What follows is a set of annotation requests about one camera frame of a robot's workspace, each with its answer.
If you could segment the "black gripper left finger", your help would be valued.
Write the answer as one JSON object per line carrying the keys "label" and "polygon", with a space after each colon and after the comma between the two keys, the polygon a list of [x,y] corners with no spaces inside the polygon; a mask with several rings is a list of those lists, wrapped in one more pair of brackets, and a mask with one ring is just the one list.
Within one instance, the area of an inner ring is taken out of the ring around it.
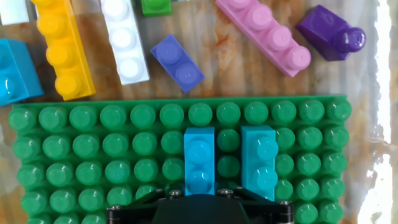
{"label": "black gripper left finger", "polygon": [[129,205],[112,205],[106,209],[107,224],[137,223],[153,218],[159,205],[184,196],[182,189],[157,189]]}

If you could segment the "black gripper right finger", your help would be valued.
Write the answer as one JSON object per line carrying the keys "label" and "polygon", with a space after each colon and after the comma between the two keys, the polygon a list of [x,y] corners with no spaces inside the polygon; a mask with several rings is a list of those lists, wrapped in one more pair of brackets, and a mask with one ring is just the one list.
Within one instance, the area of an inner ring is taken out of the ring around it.
{"label": "black gripper right finger", "polygon": [[290,201],[273,202],[243,187],[220,187],[216,219],[221,223],[293,223],[294,206]]}

